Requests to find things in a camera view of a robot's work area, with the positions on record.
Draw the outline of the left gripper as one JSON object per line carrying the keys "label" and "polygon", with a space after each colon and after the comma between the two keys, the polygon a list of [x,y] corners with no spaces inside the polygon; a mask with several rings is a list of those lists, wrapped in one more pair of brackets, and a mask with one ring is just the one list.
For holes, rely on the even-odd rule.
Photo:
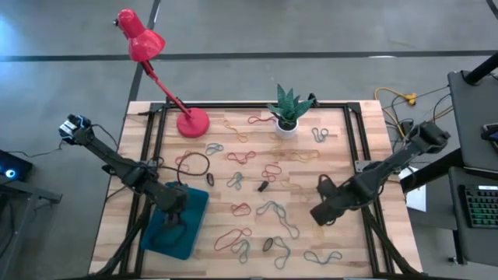
{"label": "left gripper", "polygon": [[163,189],[158,194],[157,208],[165,213],[169,218],[169,228],[184,229],[184,221],[180,213],[184,210],[188,199],[188,189],[186,184],[178,181],[164,184]]}

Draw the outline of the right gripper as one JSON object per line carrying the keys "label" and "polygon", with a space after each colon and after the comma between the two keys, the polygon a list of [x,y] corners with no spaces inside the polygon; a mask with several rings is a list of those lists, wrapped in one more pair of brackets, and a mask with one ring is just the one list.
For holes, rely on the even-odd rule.
{"label": "right gripper", "polygon": [[350,181],[339,186],[331,185],[324,202],[325,204],[319,204],[310,210],[319,226],[331,226],[335,223],[335,218],[341,217],[346,210],[358,209],[366,203],[353,191]]}

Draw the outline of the long teal rubber band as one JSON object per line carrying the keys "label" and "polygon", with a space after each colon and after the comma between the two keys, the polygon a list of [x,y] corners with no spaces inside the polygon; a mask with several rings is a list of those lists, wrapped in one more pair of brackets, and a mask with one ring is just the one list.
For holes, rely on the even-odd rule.
{"label": "long teal rubber band", "polygon": [[286,209],[282,205],[275,201],[267,201],[264,205],[256,209],[256,215],[263,215],[270,209],[278,216],[279,223],[287,230],[290,237],[293,240],[297,240],[300,237],[300,230],[296,225],[289,223]]}

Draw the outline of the long red rubber band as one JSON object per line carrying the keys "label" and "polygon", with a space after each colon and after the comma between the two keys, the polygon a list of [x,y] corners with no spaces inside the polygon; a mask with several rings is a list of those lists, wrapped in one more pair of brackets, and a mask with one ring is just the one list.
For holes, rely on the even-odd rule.
{"label": "long red rubber band", "polygon": [[251,235],[252,230],[247,227],[242,229],[232,229],[216,239],[213,249],[214,251],[225,250],[226,248],[234,245],[242,237],[249,237]]}

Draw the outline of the teal plastic bin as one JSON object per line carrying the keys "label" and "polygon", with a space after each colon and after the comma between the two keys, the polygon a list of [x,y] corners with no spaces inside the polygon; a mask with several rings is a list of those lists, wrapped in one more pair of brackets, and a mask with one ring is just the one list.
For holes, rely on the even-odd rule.
{"label": "teal plastic bin", "polygon": [[140,247],[143,250],[187,260],[193,253],[209,203],[209,193],[191,187],[188,189],[186,207],[180,214],[184,229],[169,228],[168,216],[157,207],[151,215]]}

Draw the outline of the green plant in white pot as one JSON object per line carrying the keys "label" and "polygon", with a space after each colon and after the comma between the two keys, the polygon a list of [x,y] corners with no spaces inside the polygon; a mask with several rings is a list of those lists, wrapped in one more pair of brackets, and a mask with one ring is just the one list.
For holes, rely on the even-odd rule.
{"label": "green plant in white pot", "polygon": [[276,134],[282,139],[292,138],[299,126],[299,119],[311,108],[311,101],[300,100],[294,96],[293,89],[288,92],[278,84],[276,88],[277,104],[267,104],[270,113],[277,119]]}

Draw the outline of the white paper sheet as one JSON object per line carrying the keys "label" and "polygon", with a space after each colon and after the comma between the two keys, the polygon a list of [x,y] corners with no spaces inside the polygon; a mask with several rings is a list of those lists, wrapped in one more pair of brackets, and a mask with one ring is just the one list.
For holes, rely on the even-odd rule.
{"label": "white paper sheet", "polygon": [[[416,172],[418,169],[415,167],[408,166],[404,168],[398,175],[399,179],[404,179],[408,175]],[[426,185],[416,188],[405,194],[406,206],[410,209],[417,210],[420,212],[426,212]]]}

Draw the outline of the red desk lamp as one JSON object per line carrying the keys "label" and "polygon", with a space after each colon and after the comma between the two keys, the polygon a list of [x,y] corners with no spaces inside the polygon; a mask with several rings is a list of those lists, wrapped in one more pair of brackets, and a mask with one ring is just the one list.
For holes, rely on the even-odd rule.
{"label": "red desk lamp", "polygon": [[132,9],[122,9],[114,21],[128,42],[130,59],[138,62],[148,77],[165,93],[180,110],[177,117],[177,130],[187,138],[203,136],[209,129],[210,120],[207,113],[198,107],[186,107],[171,91],[160,81],[150,60],[165,48],[167,42],[155,31],[146,28],[140,18]]}

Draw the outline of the black desk beam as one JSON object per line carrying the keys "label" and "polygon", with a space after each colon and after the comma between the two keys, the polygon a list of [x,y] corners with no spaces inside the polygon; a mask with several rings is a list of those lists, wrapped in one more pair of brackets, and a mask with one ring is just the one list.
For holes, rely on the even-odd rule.
{"label": "black desk beam", "polygon": [[424,184],[429,183],[445,174],[451,167],[463,167],[462,154],[460,149],[455,149],[435,162],[411,173],[400,180],[402,192],[408,193]]}

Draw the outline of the black metal stand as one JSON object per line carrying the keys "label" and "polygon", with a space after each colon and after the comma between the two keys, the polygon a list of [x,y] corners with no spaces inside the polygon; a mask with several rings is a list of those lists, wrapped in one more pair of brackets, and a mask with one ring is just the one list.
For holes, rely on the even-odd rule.
{"label": "black metal stand", "polygon": [[9,272],[19,255],[23,233],[31,215],[35,212],[38,201],[44,199],[50,205],[59,204],[62,194],[46,191],[17,180],[0,183],[0,194],[7,194],[10,201],[18,198],[25,202],[24,209],[18,215],[12,209],[10,236],[5,247],[0,250],[0,261],[3,261],[3,266],[0,268],[0,280],[7,280]]}

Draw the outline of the dark grey desk top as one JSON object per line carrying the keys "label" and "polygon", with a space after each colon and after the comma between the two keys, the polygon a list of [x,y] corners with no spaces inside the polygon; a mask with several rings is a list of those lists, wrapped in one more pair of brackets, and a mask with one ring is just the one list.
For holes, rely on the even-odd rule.
{"label": "dark grey desk top", "polygon": [[498,124],[498,80],[486,76],[469,85],[461,72],[447,74],[464,166],[498,173],[498,152],[481,138],[486,124]]}
{"label": "dark grey desk top", "polygon": [[471,228],[465,214],[464,185],[495,185],[498,180],[479,177],[466,170],[451,167],[448,170],[454,216],[457,224],[458,252],[465,261],[498,267],[498,229]]}

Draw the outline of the black backlit keyboard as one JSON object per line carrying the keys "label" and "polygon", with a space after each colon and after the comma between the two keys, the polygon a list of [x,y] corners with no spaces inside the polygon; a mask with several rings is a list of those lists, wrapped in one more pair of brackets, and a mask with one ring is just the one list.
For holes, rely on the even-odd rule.
{"label": "black backlit keyboard", "polygon": [[498,186],[469,184],[462,190],[469,226],[498,229]]}

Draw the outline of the black computer with blue light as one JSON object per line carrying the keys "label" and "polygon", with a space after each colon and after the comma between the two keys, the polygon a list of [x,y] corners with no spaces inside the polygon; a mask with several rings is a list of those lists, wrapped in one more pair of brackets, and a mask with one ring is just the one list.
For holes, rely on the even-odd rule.
{"label": "black computer with blue light", "polygon": [[26,182],[33,164],[0,149],[0,175],[8,180]]}

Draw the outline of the black smartphone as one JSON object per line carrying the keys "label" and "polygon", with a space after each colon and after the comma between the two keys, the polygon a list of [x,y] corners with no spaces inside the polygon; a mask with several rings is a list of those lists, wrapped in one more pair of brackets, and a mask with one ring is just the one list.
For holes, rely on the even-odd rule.
{"label": "black smartphone", "polygon": [[481,139],[487,141],[498,153],[498,123],[484,124],[482,126]]}

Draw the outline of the black round pole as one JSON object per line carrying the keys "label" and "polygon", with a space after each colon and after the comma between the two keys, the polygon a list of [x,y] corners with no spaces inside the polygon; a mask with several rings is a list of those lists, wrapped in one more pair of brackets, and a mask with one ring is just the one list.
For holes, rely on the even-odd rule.
{"label": "black round pole", "polygon": [[496,68],[498,68],[498,52],[487,58],[482,64],[478,65],[469,73],[464,74],[464,80],[469,85],[476,85]]}

